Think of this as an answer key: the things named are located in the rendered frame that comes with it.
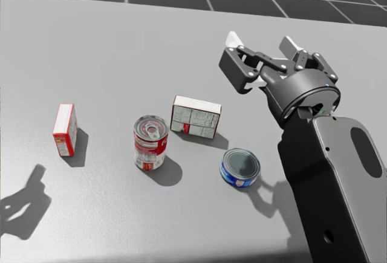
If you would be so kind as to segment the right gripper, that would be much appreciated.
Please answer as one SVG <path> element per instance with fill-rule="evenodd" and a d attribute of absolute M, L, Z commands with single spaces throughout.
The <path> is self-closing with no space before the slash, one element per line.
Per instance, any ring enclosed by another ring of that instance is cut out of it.
<path fill-rule="evenodd" d="M 298 107 L 311 108 L 312 116 L 332 113 L 341 93 L 336 87 L 338 76 L 328 62 L 321 54 L 296 45 L 290 36 L 282 39 L 279 49 L 294 63 L 294 71 L 288 70 L 287 60 L 252 51 L 230 31 L 219 68 L 240 94 L 262 88 L 280 128 Z"/>

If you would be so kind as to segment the red and white carton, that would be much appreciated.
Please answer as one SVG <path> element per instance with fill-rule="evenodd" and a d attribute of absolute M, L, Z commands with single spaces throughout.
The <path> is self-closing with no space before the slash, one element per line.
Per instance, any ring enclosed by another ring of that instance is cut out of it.
<path fill-rule="evenodd" d="M 220 104 L 176 95 L 172 104 L 170 130 L 214 139 L 221 110 Z"/>

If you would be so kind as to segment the blue flat can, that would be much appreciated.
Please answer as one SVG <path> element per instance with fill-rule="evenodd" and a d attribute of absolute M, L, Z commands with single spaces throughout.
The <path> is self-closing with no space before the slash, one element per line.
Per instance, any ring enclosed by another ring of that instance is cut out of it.
<path fill-rule="evenodd" d="M 260 176 L 261 165 L 252 152 L 233 148 L 224 153 L 220 164 L 220 174 L 231 186 L 245 188 L 252 185 Z"/>

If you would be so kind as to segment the red and white can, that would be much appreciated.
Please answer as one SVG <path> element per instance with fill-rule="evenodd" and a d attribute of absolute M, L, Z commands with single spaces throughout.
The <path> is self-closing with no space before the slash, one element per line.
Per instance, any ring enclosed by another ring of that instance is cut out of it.
<path fill-rule="evenodd" d="M 139 169 L 159 168 L 166 156 L 169 127 L 156 115 L 140 117 L 134 124 L 134 161 Z"/>

